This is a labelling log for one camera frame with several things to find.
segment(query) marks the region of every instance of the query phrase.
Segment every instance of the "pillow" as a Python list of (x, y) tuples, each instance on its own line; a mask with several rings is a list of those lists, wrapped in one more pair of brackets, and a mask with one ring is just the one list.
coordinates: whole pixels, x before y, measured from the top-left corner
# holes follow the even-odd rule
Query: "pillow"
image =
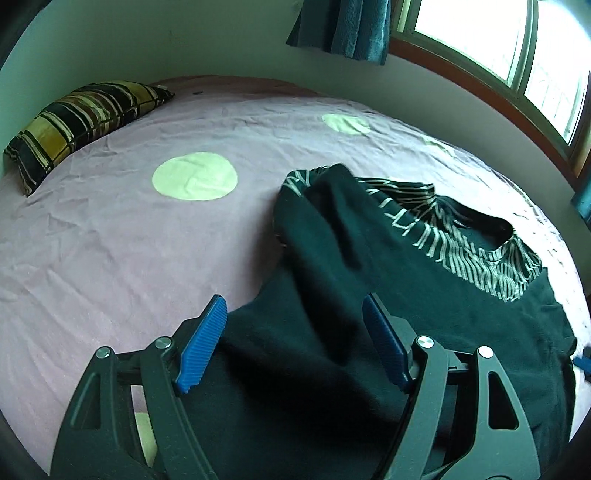
[(166, 87), (134, 82), (91, 83), (45, 107), (4, 153), (17, 164), (30, 195), (68, 155), (174, 96)]

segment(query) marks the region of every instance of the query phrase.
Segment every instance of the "metal screw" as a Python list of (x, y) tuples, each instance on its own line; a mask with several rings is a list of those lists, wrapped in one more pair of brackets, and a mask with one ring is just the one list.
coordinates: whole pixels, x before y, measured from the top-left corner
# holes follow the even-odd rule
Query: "metal screw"
[(433, 342), (433, 339), (431, 337), (428, 337), (425, 335), (417, 338), (417, 343), (420, 346), (422, 346), (423, 348), (431, 348), (433, 345), (435, 345), (435, 342)]
[(492, 356), (494, 355), (492, 348), (486, 345), (478, 347), (478, 353), (480, 354), (480, 356), (483, 356), (484, 358), (492, 358)]
[(169, 337), (160, 337), (159, 339), (156, 340), (156, 348), (159, 348), (160, 350), (165, 350), (167, 349), (169, 346), (171, 346), (173, 344), (173, 341), (169, 338)]
[(107, 358), (111, 354), (111, 349), (107, 346), (100, 347), (95, 355), (97, 358)]

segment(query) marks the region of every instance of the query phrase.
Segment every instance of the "pink bedsheet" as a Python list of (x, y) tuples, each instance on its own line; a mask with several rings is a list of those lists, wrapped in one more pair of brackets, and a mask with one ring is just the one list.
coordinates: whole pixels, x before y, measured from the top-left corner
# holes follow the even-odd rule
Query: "pink bedsheet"
[[(589, 312), (560, 234), (479, 159), (358, 103), (283, 82), (162, 83), (174, 100), (65, 159), (31, 197), (19, 194), (14, 172), (0, 180), (0, 408), (43, 468), (99, 346), (142, 349), (199, 314), (213, 293), (230, 309), (254, 298), (280, 255), (275, 195), (296, 168), (343, 163), (360, 176), (433, 182), (439, 194), (505, 218), (548, 267), (579, 351), (589, 343)], [(193, 152), (227, 158), (235, 190), (205, 202), (159, 194), (155, 169)], [(576, 375), (573, 431), (591, 404)]]

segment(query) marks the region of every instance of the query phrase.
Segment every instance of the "dark green sweater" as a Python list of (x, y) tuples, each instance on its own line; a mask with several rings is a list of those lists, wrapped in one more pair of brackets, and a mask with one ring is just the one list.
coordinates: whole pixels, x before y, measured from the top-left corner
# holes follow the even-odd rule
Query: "dark green sweater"
[[(539, 258), (511, 225), (432, 185), (292, 172), (274, 229), (284, 255), (232, 312), (185, 396), (221, 480), (369, 480), (405, 397), (361, 319), (366, 294), (445, 348), (489, 345), (522, 402), (542, 470), (569, 439), (574, 336)], [(444, 408), (445, 444), (453, 408)]]

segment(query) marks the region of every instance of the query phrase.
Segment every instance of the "curtain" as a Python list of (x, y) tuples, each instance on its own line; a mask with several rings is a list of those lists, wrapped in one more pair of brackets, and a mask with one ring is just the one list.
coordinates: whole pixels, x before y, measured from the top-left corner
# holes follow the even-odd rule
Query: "curtain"
[(390, 8), (390, 0), (304, 0), (287, 44), (383, 65)]
[(587, 176), (585, 184), (574, 195), (572, 203), (587, 227), (591, 229), (591, 176)]

